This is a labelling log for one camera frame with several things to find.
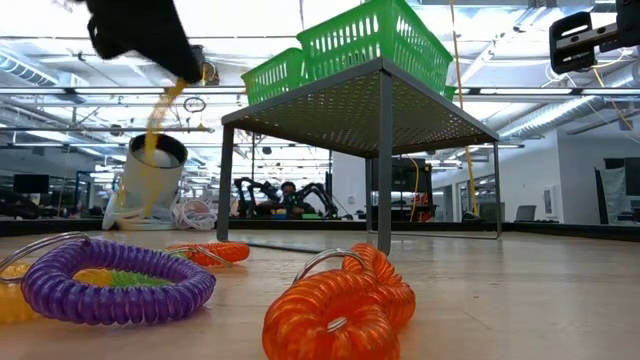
metal table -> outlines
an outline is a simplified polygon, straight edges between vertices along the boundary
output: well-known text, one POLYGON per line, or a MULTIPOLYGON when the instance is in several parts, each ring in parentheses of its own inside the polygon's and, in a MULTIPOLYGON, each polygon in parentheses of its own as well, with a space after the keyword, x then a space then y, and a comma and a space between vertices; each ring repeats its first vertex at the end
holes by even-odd
MULTIPOLYGON (((378 248, 391 248, 392 155, 493 143, 500 204, 498 134, 384 58, 347 69, 222 117, 217 238, 228 240, 235 129, 378 161, 378 248)), ((367 229, 372 229, 367 197, 367 229)), ((501 231, 498 214, 497 230, 501 231)))

metal key ring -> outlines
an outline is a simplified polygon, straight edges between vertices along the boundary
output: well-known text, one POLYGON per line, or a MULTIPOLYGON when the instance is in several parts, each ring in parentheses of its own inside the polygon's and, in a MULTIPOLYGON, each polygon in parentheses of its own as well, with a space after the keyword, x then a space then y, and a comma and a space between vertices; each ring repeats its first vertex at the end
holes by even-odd
MULTIPOLYGON (((0 261, 0 274, 2 274, 2 272, 6 268, 8 268, 9 265, 15 263, 16 261, 22 259, 23 257, 31 254, 34 251, 40 250, 44 247, 47 247, 49 245, 53 245, 62 241, 78 240, 78 239, 84 240, 84 241, 91 240, 87 234, 76 231, 76 232, 58 234, 58 235, 50 236, 44 239, 40 239, 38 241, 34 241, 31 244, 16 250, 13 254, 7 256, 2 261, 0 261)), ((20 281, 22 281, 22 277, 3 278, 0 276, 0 283, 11 284, 11 283, 19 283, 20 281)))
POLYGON ((293 284, 297 283, 298 281, 302 280, 305 275, 307 275, 309 273, 309 271, 311 271, 311 269, 313 269, 314 266, 320 264, 321 262, 332 258, 332 257, 352 257, 354 259, 356 259, 359 263, 360 266, 362 266, 362 269, 366 270, 367 269, 367 265, 365 264, 364 260, 362 260, 362 258, 360 257, 360 255, 358 255, 356 252, 351 251, 351 250, 347 250, 347 249, 329 249, 329 250, 325 250, 317 255, 315 255, 314 257, 312 257, 311 259, 309 259, 309 261, 307 261, 304 264, 304 267, 302 269, 300 269, 300 271, 298 271, 298 274, 296 274, 296 277, 293 279, 293 284))
POLYGON ((167 251, 167 254, 176 254, 176 253, 181 253, 181 252, 199 252, 199 253, 202 253, 202 254, 204 254, 204 255, 216 260, 217 262, 221 263, 222 265, 224 265, 226 267, 232 267, 233 266, 232 262, 223 259, 222 257, 212 253, 211 251, 209 251, 209 250, 207 250, 207 249, 205 249, 204 247, 201 247, 201 246, 180 247, 180 248, 176 248, 176 249, 167 251))

perforated metal tabletop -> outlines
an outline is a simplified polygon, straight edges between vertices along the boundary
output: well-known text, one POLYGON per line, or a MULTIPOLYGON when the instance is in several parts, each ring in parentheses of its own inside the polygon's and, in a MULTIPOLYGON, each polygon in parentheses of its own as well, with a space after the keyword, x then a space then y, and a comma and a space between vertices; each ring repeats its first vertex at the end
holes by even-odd
POLYGON ((393 154, 493 142, 498 135, 383 58, 228 114, 223 125, 351 155, 378 156, 380 74, 391 75, 393 154))
MULTIPOLYGON (((393 63, 378 58, 228 114, 220 166, 217 238, 228 240, 235 129, 274 136, 366 158, 366 194, 371 159, 378 160, 378 249, 391 249, 391 158, 393 154, 494 144, 496 204, 500 208, 498 134, 393 63)), ((366 197, 371 214, 371 196, 366 197)), ((502 217, 497 211, 496 239, 502 217)), ((367 230, 372 229, 367 216, 367 230)))

wooden floor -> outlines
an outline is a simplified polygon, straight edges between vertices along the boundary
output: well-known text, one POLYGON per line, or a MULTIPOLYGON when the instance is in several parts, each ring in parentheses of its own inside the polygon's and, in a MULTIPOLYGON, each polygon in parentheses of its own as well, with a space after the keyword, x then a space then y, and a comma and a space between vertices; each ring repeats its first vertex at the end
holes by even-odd
MULTIPOLYGON (((111 232, 106 239, 163 248, 213 233, 111 232)), ((0 256, 37 237, 0 238, 0 256)), ((349 247, 357 232, 232 232, 234 240, 349 247)), ((395 237, 390 256, 417 295, 401 334, 403 359, 638 359, 640 244, 507 233, 501 241, 395 237)), ((2 359, 264 359, 269 304, 308 254, 252 248, 218 269, 205 309, 152 326, 78 326, 37 320, 0 326, 2 359)), ((319 270, 337 267, 321 264, 319 270)))

table leg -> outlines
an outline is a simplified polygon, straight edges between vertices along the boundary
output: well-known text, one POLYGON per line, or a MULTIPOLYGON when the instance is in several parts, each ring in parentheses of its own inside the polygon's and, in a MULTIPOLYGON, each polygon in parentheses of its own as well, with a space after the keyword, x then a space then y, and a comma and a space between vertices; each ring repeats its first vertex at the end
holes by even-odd
POLYGON ((378 144, 378 249, 391 251, 391 156, 393 151, 393 82, 380 72, 380 141, 378 144))
POLYGON ((222 131, 222 157, 220 159, 220 194, 218 201, 218 241, 229 240, 229 213, 231 212, 231 167, 233 166, 233 135, 235 128, 225 126, 222 131))
POLYGON ((367 212, 367 232, 371 232, 373 230, 373 211, 371 210, 371 168, 372 168, 372 160, 364 159, 364 191, 365 191, 365 204, 366 204, 366 212, 367 212))
POLYGON ((502 206, 500 199, 500 163, 498 161, 498 142, 493 142, 493 173, 496 183, 496 239, 499 239, 502 235, 502 206))

